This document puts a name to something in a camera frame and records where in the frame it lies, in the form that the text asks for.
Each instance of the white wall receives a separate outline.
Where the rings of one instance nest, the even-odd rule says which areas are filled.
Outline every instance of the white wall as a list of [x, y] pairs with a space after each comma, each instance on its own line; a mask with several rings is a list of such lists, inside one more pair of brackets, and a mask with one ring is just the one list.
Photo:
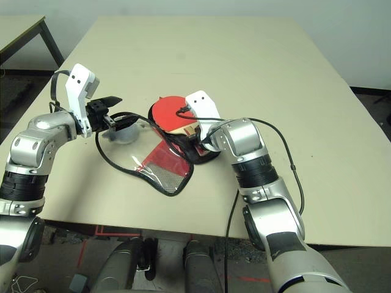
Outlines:
[[[46, 15], [64, 57], [99, 15], [290, 16], [349, 85], [378, 89], [391, 89], [390, 13], [390, 0], [0, 0], [0, 15]], [[4, 68], [56, 64], [36, 37]]]

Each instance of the gray floor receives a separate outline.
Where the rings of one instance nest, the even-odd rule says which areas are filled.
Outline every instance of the gray floor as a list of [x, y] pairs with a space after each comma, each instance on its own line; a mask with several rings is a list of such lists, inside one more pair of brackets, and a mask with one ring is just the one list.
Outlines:
[[[1, 125], [0, 141], [15, 125], [24, 111], [48, 82], [47, 77], [8, 76], [0, 80]], [[375, 103], [379, 96], [358, 95], [391, 140], [391, 126], [386, 118], [391, 113], [390, 99]], [[152, 282], [146, 281], [143, 273], [137, 273], [135, 289], [156, 289], [168, 292], [184, 292], [182, 269], [183, 247], [190, 235], [144, 231], [144, 235], [159, 238], [158, 274]], [[219, 275], [223, 274], [222, 239], [195, 236], [215, 250], [215, 265]], [[48, 292], [69, 292], [68, 286], [75, 273], [89, 277], [91, 286], [100, 267], [110, 252], [118, 245], [116, 239], [109, 241], [89, 239], [78, 267], [82, 243], [80, 241], [57, 241], [42, 245], [38, 257], [30, 263], [20, 265], [18, 275], [38, 278], [30, 288], [46, 288]], [[322, 251], [353, 292], [391, 292], [391, 248], [346, 248]], [[271, 292], [265, 256], [252, 249], [246, 241], [231, 240], [228, 261], [230, 292]]]
[[[147, 281], [144, 273], [138, 272], [133, 289], [149, 289], [180, 293], [185, 291], [185, 273], [182, 267], [183, 248], [189, 240], [188, 234], [144, 231], [143, 234], [159, 237], [158, 268], [153, 281]], [[205, 245], [213, 245], [216, 238], [195, 236]], [[75, 273], [89, 277], [93, 285], [100, 267], [110, 252], [119, 244], [116, 239], [89, 239], [79, 267], [78, 259], [82, 243], [56, 243], [42, 245], [39, 255], [30, 263], [20, 265], [18, 275], [38, 278], [31, 287], [45, 288], [48, 292], [69, 292], [68, 286]], [[246, 255], [234, 256], [228, 261], [230, 292], [272, 292], [265, 256], [257, 261]], [[391, 291], [391, 248], [344, 248], [321, 252], [345, 280], [353, 292]], [[223, 255], [214, 256], [216, 270], [223, 283]]]

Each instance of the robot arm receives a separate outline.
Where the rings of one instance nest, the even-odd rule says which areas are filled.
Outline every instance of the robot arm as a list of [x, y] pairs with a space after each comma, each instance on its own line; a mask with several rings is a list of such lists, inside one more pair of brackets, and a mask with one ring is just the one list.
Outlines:
[[[220, 118], [203, 91], [187, 96], [186, 103], [196, 117]], [[274, 292], [350, 292], [326, 259], [304, 243], [301, 216], [272, 166], [258, 128], [248, 118], [199, 123], [203, 146], [221, 151], [236, 173], [247, 203], [247, 232], [254, 246], [266, 252]]]
[[66, 83], [70, 111], [58, 111], [32, 119], [27, 130], [12, 142], [0, 186], [0, 292], [6, 292], [19, 262], [37, 255], [44, 222], [37, 217], [45, 204], [43, 196], [54, 157], [65, 143], [77, 135], [114, 125], [108, 107], [120, 98], [96, 99], [85, 106], [99, 80], [76, 64]]

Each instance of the transparent plastic bag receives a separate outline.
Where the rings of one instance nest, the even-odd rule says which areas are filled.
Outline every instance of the transparent plastic bag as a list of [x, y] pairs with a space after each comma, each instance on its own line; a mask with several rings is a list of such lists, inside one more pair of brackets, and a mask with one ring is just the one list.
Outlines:
[[95, 141], [103, 158], [114, 168], [173, 196], [189, 181], [193, 164], [180, 155], [179, 147], [167, 143], [166, 139], [150, 123], [138, 119], [117, 132], [108, 130], [97, 134]]

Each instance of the beige table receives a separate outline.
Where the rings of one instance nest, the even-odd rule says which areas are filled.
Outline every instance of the beige table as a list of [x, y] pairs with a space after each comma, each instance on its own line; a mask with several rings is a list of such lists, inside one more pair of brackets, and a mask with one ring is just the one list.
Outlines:
[[[314, 244], [391, 245], [391, 144], [308, 35], [284, 18], [102, 17], [61, 68], [81, 63], [100, 78], [94, 98], [146, 115], [159, 96], [199, 89], [222, 117], [258, 117], [287, 139], [305, 191], [306, 240]], [[66, 101], [65, 79], [59, 99]], [[48, 111], [49, 86], [0, 146]], [[299, 206], [278, 136], [260, 126], [273, 163]], [[170, 198], [108, 166], [93, 138], [56, 156], [45, 219], [222, 236], [236, 179], [222, 157], [196, 166]], [[247, 237], [240, 200], [231, 235]]]
[[0, 64], [40, 34], [58, 66], [64, 62], [44, 15], [0, 15]]

